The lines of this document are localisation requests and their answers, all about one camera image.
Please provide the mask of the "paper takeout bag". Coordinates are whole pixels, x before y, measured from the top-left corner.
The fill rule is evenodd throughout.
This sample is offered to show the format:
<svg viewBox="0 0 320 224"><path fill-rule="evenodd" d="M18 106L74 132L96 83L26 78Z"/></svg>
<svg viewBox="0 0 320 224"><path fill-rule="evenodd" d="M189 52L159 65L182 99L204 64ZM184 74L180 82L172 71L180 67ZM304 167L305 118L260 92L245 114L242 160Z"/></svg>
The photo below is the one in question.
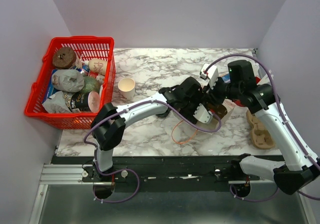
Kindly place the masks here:
<svg viewBox="0 0 320 224"><path fill-rule="evenodd" d="M227 115L225 116L225 121L224 122L221 121L221 124L223 125L230 118L234 108L236 107L236 104L230 100L224 100L222 104L226 107L228 111ZM180 145L188 143L198 133L213 135L213 133L199 131L196 128L190 126L184 120L182 120L178 115L176 115L176 113L173 113L173 115L179 120L179 122L176 124L176 126L172 129L172 132L171 132L171 138L174 143L180 144ZM219 127L219 121L215 117L213 117L209 124L203 124L201 122L198 122L197 124L195 124L195 126L208 129L208 130L215 130Z"/></svg>

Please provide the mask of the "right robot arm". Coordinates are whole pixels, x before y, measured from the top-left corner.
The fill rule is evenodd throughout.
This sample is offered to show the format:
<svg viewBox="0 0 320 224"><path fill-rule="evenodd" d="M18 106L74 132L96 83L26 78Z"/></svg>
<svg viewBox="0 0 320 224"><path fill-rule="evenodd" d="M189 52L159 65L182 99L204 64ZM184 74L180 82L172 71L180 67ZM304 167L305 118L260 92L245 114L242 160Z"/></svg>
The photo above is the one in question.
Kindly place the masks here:
<svg viewBox="0 0 320 224"><path fill-rule="evenodd" d="M290 123L272 86L257 84L249 61L232 61L227 68L228 83L219 77L214 64L203 65L200 77L209 80L205 91L214 103L221 103L225 99L239 100L262 122L284 158L283 161L271 161L243 154L232 160L231 176L237 180L247 175L262 177L273 181L288 195L317 179L320 174L319 157L308 148Z"/></svg>

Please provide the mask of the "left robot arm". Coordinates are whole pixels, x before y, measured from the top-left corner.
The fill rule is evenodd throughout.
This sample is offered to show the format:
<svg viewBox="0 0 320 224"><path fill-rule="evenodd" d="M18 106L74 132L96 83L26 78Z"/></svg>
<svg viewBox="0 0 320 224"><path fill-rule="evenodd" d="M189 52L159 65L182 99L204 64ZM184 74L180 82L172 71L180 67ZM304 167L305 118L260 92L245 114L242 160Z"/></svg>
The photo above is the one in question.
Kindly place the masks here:
<svg viewBox="0 0 320 224"><path fill-rule="evenodd" d="M92 135L98 144L94 176L99 181L110 178L113 150L122 141L125 129L138 121L153 115L165 118L170 111L177 110L192 124L208 124L212 116L205 107L204 96L200 83L188 77L179 85L161 88L154 95L132 104L105 104L91 124Z"/></svg>

